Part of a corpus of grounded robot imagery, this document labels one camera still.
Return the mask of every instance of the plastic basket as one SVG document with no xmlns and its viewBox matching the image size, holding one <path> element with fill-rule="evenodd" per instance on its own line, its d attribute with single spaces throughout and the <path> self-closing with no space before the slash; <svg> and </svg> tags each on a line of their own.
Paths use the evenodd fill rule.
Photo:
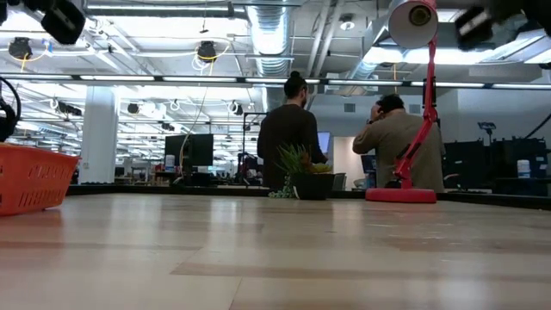
<svg viewBox="0 0 551 310">
<path fill-rule="evenodd" d="M 56 207 L 78 158 L 0 143 L 0 216 Z"/>
</svg>

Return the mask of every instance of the exposed ceiling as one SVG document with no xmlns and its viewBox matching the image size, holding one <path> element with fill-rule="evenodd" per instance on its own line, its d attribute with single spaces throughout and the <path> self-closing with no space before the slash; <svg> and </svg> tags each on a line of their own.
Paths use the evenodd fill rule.
<svg viewBox="0 0 551 310">
<path fill-rule="evenodd" d="M 243 3 L 234 2 L 236 12 L 241 14 Z M 148 3 L 176 3 L 196 7 L 198 12 L 206 8 L 204 2 L 187 1 L 106 1 L 89 0 L 94 5 L 126 5 L 144 6 Z M 316 30 L 324 28 L 324 37 L 330 30 L 332 12 L 336 9 L 331 2 L 329 18 L 325 25 L 320 21 L 321 12 L 326 0 L 290 1 L 288 4 L 298 5 L 289 8 L 290 15 L 290 48 L 285 56 L 290 63 L 289 70 L 305 72 L 313 49 Z M 344 2 L 341 16 L 352 14 L 355 26 L 349 30 L 336 27 L 332 36 L 329 52 L 321 67 L 321 76 L 327 73 L 345 74 L 352 70 L 364 58 L 366 29 L 371 21 L 382 18 L 388 7 L 388 0 Z M 465 7 L 463 1 L 438 1 L 440 20 L 452 22 L 459 10 Z M 241 18 L 194 18 L 160 17 L 160 10 L 149 7 L 150 16 L 134 16 L 136 10 L 127 9 L 123 15 L 94 16 L 89 15 L 83 38 L 75 46 L 61 46 L 44 32 L 40 16 L 26 14 L 20 10 L 9 12 L 9 19 L 0 27 L 0 64 L 2 72 L 26 73 L 67 73 L 67 74 L 153 74 L 153 75 L 214 75 L 214 76 L 256 76 L 258 74 L 258 52 L 255 42 L 251 39 L 251 25 Z M 15 37 L 31 39 L 33 57 L 24 63 L 13 59 L 8 53 L 10 42 Z M 196 48 L 202 41 L 211 40 L 219 56 L 214 65 L 200 68 L 201 61 L 196 61 Z M 395 65 L 381 64 L 373 72 L 379 79 L 421 80 L 426 67 L 422 63 L 400 62 Z M 541 70 L 536 64 L 525 64 L 523 61 L 510 62 L 498 59 L 485 65 L 438 65 L 436 75 L 442 81 L 460 82 L 530 82 L 541 76 Z M 82 123 L 80 121 L 58 122 L 55 119 L 67 118 L 56 112 L 56 102 L 65 102 L 81 109 L 85 113 L 86 86 L 75 84 L 35 84 L 19 83 L 18 90 L 23 98 L 22 117 L 33 119 L 23 122 L 18 127 L 17 143 L 26 143 L 56 149 L 78 155 Z M 259 88 L 198 88 L 174 86 L 117 87 L 121 98 L 121 124 L 119 126 L 120 157 L 132 155 L 142 158 L 160 158 L 164 142 L 162 136 L 173 133 L 187 133 L 190 125 L 175 126 L 175 132 L 167 132 L 157 123 L 136 123 L 136 120 L 151 119 L 150 115 L 131 115 L 127 105 L 159 105 L 166 106 L 164 117 L 170 121 L 193 122 L 199 115 L 200 124 L 193 128 L 194 133 L 216 133 L 217 151 L 226 154 L 226 159 L 235 158 L 241 143 L 239 123 L 242 116 L 234 115 L 228 105 L 233 102 L 241 104 L 245 111 L 263 112 L 263 93 Z M 393 91 L 381 88 L 370 92 L 370 96 Z M 401 94 L 415 94 L 418 89 L 400 90 Z M 202 98 L 205 96 L 204 108 L 199 113 Z M 326 102 L 329 95 L 320 94 L 313 101 Z M 313 112 L 328 109 L 313 108 Z M 352 117 L 342 109 L 334 110 L 334 117 L 345 119 Z M 365 118 L 365 115 L 354 116 Z M 212 126 L 204 125 L 211 121 Z M 248 140 L 255 137 L 258 126 L 252 126 Z M 254 141 L 247 142 L 248 152 L 255 152 Z"/>
</svg>

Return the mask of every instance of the black plant pot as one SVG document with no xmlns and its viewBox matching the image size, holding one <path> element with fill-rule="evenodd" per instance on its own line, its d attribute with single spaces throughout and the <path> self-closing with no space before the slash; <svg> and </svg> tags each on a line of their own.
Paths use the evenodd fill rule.
<svg viewBox="0 0 551 310">
<path fill-rule="evenodd" d="M 291 176 L 294 193 L 301 200 L 325 200 L 333 190 L 333 174 L 294 174 Z"/>
</svg>

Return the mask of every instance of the man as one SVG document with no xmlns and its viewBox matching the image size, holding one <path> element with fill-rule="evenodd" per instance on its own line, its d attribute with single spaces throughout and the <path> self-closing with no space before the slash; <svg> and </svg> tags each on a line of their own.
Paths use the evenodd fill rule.
<svg viewBox="0 0 551 310">
<path fill-rule="evenodd" d="M 282 189 L 285 185 L 286 173 L 279 167 L 281 147 L 304 146 L 313 163 L 327 161 L 319 149 L 316 118 L 304 110 L 308 95 L 306 80 L 293 71 L 283 89 L 287 103 L 268 113 L 257 142 L 258 157 L 264 161 L 263 186 L 271 189 Z"/>
<path fill-rule="evenodd" d="M 398 95 L 384 96 L 371 108 L 368 125 L 356 136 L 352 150 L 365 154 L 373 149 L 377 158 L 377 187 L 394 180 L 396 156 L 417 135 L 423 118 L 409 115 Z M 442 155 L 444 153 L 440 130 L 435 124 L 419 148 L 412 163 L 412 183 L 418 189 L 444 191 Z"/>
</svg>

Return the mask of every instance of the lamp base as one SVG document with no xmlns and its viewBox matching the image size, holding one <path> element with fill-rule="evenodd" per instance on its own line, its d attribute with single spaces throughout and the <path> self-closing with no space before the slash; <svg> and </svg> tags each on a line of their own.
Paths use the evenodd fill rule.
<svg viewBox="0 0 551 310">
<path fill-rule="evenodd" d="M 372 202 L 436 203 L 431 189 L 368 189 L 365 199 Z"/>
</svg>

